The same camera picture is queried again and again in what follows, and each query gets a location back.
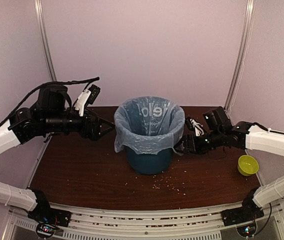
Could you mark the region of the translucent grey plastic bag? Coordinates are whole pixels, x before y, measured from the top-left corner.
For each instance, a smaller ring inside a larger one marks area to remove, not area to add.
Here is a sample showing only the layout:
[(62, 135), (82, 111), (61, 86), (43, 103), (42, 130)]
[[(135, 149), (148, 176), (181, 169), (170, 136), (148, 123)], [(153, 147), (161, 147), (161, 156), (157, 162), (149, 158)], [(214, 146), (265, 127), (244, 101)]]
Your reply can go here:
[(175, 102), (142, 96), (122, 103), (114, 113), (114, 151), (125, 147), (137, 155), (173, 149), (184, 133), (185, 112)]

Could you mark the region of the teal plastic trash bin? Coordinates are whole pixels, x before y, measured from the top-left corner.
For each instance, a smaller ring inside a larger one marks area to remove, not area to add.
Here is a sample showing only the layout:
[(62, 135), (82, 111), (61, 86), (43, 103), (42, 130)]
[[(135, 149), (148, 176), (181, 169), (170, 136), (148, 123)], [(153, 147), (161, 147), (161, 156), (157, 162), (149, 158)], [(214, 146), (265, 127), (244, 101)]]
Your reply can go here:
[(127, 146), (124, 151), (129, 165), (140, 175), (157, 175), (165, 172), (173, 156), (171, 148), (161, 150), (157, 154), (137, 154)]

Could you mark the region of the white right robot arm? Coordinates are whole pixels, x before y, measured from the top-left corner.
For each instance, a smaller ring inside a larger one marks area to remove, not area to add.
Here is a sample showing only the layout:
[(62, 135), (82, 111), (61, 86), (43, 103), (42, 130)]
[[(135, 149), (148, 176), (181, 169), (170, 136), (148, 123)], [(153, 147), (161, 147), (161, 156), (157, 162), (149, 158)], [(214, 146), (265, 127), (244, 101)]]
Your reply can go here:
[[(178, 153), (205, 154), (218, 147), (257, 150), (284, 157), (284, 132), (266, 128), (256, 122), (240, 121), (223, 128), (218, 126), (203, 135), (184, 135), (174, 146)], [(261, 208), (284, 198), (284, 175), (251, 191), (238, 210), (241, 220), (250, 220)]]

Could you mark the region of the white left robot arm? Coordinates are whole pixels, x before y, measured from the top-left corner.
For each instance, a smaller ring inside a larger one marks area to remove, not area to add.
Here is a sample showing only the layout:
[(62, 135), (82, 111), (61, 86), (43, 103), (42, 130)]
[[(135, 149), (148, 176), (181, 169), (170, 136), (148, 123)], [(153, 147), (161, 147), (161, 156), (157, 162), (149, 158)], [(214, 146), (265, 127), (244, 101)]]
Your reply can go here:
[[(114, 123), (90, 109), (80, 115), (77, 110), (41, 113), (22, 108), (0, 126), (0, 155), (39, 136), (78, 133), (84, 139), (98, 141), (114, 129)], [(43, 222), (54, 218), (54, 211), (40, 190), (0, 182), (0, 203), (35, 213)]]

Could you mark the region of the yellow plastic bowl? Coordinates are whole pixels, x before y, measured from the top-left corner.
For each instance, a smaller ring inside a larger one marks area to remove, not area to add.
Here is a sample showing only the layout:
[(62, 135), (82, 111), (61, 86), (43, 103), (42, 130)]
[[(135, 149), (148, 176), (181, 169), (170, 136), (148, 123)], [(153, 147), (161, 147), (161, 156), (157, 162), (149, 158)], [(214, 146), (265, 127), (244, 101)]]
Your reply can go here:
[(242, 155), (237, 162), (238, 172), (246, 177), (252, 176), (259, 171), (258, 161), (250, 155)]

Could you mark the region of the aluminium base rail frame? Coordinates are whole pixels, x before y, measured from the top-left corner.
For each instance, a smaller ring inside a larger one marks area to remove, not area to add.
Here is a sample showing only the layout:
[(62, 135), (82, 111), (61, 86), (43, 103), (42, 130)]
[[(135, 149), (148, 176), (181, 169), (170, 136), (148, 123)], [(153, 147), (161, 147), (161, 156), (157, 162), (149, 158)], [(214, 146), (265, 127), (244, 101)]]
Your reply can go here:
[(264, 216), (226, 226), (222, 211), (240, 202), (174, 210), (106, 210), (52, 203), (71, 212), (69, 225), (53, 240), (241, 240), (246, 226), (256, 224), (255, 240), (284, 240), (284, 211), (279, 203), (263, 208)]

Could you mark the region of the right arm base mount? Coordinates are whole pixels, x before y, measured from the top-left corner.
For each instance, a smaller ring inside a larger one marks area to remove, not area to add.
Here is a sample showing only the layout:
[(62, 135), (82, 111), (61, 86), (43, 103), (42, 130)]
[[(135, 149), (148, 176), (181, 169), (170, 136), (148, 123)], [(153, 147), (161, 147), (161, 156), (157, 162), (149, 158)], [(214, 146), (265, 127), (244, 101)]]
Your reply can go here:
[(264, 230), (270, 221), (273, 211), (272, 204), (269, 203), (268, 218), (265, 224), (258, 229), (256, 220), (258, 218), (262, 218), (264, 216), (264, 212), (262, 207), (258, 207), (253, 201), (256, 190), (257, 188), (254, 188), (246, 195), (241, 203), (241, 207), (226, 209), (221, 212), (221, 219), (225, 227), (251, 222), (250, 224), (236, 227), (237, 233), (246, 240), (253, 239)]

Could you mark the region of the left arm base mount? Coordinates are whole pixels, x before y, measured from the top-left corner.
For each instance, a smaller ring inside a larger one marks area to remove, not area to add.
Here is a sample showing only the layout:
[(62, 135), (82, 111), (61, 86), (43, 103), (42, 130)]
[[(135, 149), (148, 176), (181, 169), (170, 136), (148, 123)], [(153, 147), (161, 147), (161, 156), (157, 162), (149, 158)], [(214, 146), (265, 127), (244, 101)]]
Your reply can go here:
[(40, 239), (47, 240), (60, 230), (60, 227), (69, 226), (72, 216), (70, 211), (52, 208), (41, 190), (31, 189), (31, 191), (35, 195), (36, 206), (26, 212), (29, 219), (38, 223), (35, 233)]

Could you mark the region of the left aluminium corner post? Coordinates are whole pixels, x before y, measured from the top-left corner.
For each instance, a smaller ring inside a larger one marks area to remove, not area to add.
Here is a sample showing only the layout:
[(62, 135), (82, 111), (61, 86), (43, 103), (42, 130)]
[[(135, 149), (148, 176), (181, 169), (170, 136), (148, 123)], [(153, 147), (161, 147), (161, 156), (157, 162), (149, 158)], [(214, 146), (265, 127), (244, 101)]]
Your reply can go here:
[(49, 46), (49, 40), (47, 36), (47, 31), (46, 31), (43, 3), (41, 0), (35, 0), (34, 6), (35, 6), (35, 13), (36, 13), (37, 22), (38, 22), (38, 26), (40, 30), (41, 41), (42, 41), (42, 46), (44, 50), (48, 73), (49, 73), (51, 81), (56, 82), (57, 77), (56, 77), (56, 73), (55, 73), (55, 69), (53, 65), (53, 60), (52, 60), (50, 46)]

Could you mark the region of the aluminium corner post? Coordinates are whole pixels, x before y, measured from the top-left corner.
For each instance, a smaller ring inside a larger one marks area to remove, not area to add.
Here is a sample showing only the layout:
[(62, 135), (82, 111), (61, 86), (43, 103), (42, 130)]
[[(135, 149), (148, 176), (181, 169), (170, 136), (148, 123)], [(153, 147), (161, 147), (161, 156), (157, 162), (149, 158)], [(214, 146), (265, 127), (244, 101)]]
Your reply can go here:
[(228, 95), (224, 105), (224, 109), (228, 113), (230, 113), (232, 110), (232, 106), (235, 102), (236, 95), (240, 86), (242, 70), (244, 68), (244, 60), (247, 50), (249, 49), (249, 42), (251, 38), (253, 19), (254, 19), (254, 9), (255, 9), (255, 0), (247, 0), (238, 54), (235, 62), (235, 67)]
[(47, 31), (46, 31), (43, 3), (41, 0), (35, 0), (34, 6), (35, 6), (35, 13), (36, 13), (37, 22), (38, 22), (38, 26), (40, 30), (41, 41), (42, 41), (42, 46), (44, 50), (48, 73), (49, 73), (51, 81), (56, 82), (57, 77), (56, 77), (56, 73), (55, 73), (55, 69), (53, 65), (53, 60), (52, 60), (50, 46), (49, 46), (49, 40), (47, 36)]

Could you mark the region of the right aluminium corner post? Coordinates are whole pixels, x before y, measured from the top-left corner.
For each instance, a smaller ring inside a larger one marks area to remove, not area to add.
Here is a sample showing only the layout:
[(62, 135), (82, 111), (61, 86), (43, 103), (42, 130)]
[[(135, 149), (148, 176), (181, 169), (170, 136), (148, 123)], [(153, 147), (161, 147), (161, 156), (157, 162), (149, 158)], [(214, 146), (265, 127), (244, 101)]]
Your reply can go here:
[(255, 0), (247, 0), (238, 54), (235, 62), (235, 67), (228, 95), (224, 105), (224, 109), (228, 113), (230, 113), (232, 110), (232, 106), (235, 102), (236, 95), (240, 86), (242, 70), (244, 68), (244, 60), (247, 50), (249, 49), (249, 42), (251, 38), (253, 19), (254, 19), (254, 9), (255, 9)]

